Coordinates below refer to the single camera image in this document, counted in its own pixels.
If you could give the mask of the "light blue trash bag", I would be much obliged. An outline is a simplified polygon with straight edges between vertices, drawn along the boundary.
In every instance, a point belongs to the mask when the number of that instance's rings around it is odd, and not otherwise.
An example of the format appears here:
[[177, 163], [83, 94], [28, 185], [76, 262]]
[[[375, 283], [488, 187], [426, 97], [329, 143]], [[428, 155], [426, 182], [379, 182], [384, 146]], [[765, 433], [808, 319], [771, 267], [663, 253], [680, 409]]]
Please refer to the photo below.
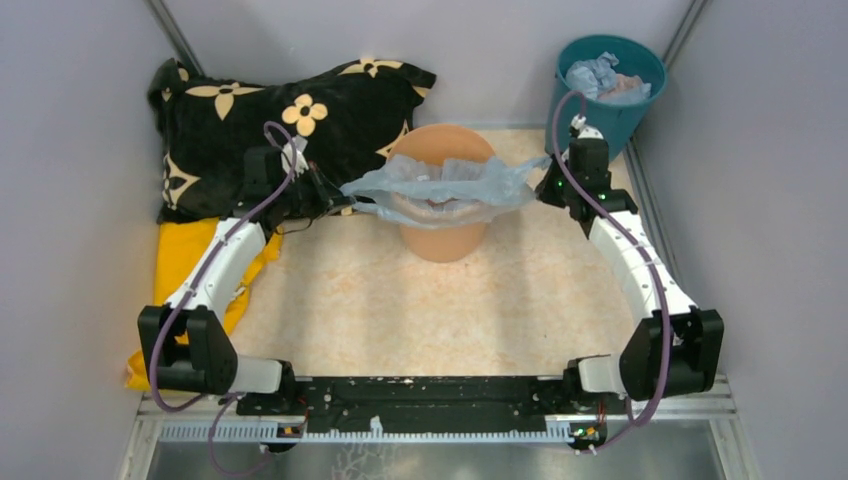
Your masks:
[[340, 190], [355, 199], [359, 213], [418, 229], [452, 228], [488, 223], [533, 202], [529, 177], [550, 165], [547, 157], [509, 166], [492, 156], [481, 163], [449, 158], [437, 166], [396, 155]]

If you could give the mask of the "teal plastic bin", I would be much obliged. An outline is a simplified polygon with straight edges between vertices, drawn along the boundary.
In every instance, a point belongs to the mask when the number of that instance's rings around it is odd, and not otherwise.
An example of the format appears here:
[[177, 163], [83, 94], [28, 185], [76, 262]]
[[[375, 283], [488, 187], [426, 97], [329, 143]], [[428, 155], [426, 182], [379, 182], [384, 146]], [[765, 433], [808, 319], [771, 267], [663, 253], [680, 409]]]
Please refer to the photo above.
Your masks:
[[[652, 85], [649, 100], [634, 105], [609, 105], [587, 99], [581, 92], [572, 90], [565, 83], [567, 69], [580, 60], [596, 59], [602, 53], [617, 56], [620, 63], [618, 73], [638, 75]], [[555, 72], [556, 86], [549, 102], [545, 131], [545, 151], [554, 152], [553, 140], [557, 139], [562, 150], [570, 140], [569, 124], [577, 115], [585, 115], [589, 125], [596, 127], [609, 145], [609, 159], [624, 149], [650, 105], [662, 93], [666, 85], [666, 67], [654, 52], [633, 40], [613, 35], [590, 35], [572, 41], [560, 52]]]

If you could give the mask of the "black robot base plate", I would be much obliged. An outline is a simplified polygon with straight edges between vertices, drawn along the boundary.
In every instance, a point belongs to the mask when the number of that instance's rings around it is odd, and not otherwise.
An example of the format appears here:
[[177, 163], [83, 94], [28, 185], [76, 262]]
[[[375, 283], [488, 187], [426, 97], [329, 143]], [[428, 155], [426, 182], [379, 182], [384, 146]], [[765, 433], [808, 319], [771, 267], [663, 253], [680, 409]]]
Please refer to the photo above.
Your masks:
[[309, 433], [539, 432], [552, 415], [592, 422], [624, 411], [615, 394], [580, 394], [560, 376], [311, 377], [281, 394], [248, 394], [241, 416], [304, 416]]

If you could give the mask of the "crumpled blue bag in bin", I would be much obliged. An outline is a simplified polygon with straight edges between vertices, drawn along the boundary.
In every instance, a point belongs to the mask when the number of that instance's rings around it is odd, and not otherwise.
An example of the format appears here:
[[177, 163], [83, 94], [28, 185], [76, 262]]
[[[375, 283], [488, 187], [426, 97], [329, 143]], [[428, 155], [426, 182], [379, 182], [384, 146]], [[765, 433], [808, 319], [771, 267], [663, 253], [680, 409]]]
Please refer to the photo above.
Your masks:
[[652, 85], [638, 75], [618, 73], [616, 55], [604, 52], [596, 59], [580, 60], [566, 71], [565, 83], [587, 99], [609, 105], [634, 105], [652, 96]]

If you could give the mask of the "orange plastic bin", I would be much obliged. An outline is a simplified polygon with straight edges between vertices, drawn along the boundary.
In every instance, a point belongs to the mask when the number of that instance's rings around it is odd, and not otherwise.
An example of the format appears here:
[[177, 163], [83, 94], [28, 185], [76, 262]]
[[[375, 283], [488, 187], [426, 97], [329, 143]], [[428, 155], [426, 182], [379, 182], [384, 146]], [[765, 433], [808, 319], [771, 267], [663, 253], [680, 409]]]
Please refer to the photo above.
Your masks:
[[[442, 123], [411, 130], [393, 147], [387, 162], [398, 155], [442, 166], [449, 158], [485, 163], [495, 155], [495, 150], [475, 131]], [[436, 263], [458, 261], [474, 252], [482, 244], [487, 228], [487, 223], [443, 229], [399, 227], [400, 235], [412, 253]]]

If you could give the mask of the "aluminium frame rail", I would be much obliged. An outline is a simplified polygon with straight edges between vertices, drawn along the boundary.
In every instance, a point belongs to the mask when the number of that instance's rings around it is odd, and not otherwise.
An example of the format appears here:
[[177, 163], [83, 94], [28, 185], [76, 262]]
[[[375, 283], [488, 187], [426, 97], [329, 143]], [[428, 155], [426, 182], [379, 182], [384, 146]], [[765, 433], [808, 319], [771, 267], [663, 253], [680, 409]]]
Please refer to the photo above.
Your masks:
[[[667, 76], [671, 75], [673, 65], [711, 3], [703, 0], [692, 0], [688, 1], [686, 5], [687, 9], [678, 23], [671, 41], [661, 55]], [[672, 277], [677, 279], [680, 277], [680, 273], [675, 253], [666, 239], [663, 214], [659, 207], [654, 186], [647, 173], [647, 154], [640, 145], [641, 137], [647, 131], [647, 126], [648, 120], [643, 119], [624, 150], [624, 158], [634, 192], [641, 202], [641, 217], [645, 223], [648, 238], [652, 241], [660, 258], [665, 261]], [[729, 420], [734, 418], [736, 414], [737, 409], [728, 380], [720, 374], [712, 390], [706, 393], [688, 394], [665, 400], [660, 404], [656, 416], [660, 420], [714, 421]]]

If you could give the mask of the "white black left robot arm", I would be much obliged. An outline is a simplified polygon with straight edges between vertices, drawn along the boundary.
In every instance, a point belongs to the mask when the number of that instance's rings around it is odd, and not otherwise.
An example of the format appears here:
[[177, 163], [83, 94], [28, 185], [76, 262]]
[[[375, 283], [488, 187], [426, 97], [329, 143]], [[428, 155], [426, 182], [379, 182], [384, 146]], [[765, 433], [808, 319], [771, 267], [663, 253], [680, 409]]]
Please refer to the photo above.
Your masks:
[[165, 411], [165, 390], [205, 396], [259, 394], [277, 414], [300, 399], [290, 363], [239, 354], [224, 329], [224, 316], [248, 268], [265, 249], [287, 214], [284, 188], [299, 182], [317, 190], [320, 214], [335, 214], [349, 198], [330, 184], [304, 155], [301, 137], [282, 147], [251, 148], [246, 191], [239, 207], [219, 220], [212, 240], [185, 281], [161, 306], [146, 306], [138, 318], [141, 348], [155, 402]]

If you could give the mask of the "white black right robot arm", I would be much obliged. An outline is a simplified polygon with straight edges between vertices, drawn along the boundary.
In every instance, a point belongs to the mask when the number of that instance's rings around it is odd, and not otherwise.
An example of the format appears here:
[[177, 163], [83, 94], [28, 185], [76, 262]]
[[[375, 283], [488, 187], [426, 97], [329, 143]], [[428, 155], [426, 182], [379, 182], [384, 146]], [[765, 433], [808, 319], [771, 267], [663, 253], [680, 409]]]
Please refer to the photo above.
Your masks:
[[569, 362], [563, 398], [590, 411], [603, 393], [648, 401], [713, 387], [724, 334], [715, 310], [704, 310], [671, 277], [649, 242], [630, 194], [611, 185], [608, 145], [574, 139], [537, 188], [539, 201], [567, 209], [609, 263], [635, 321], [623, 351]]

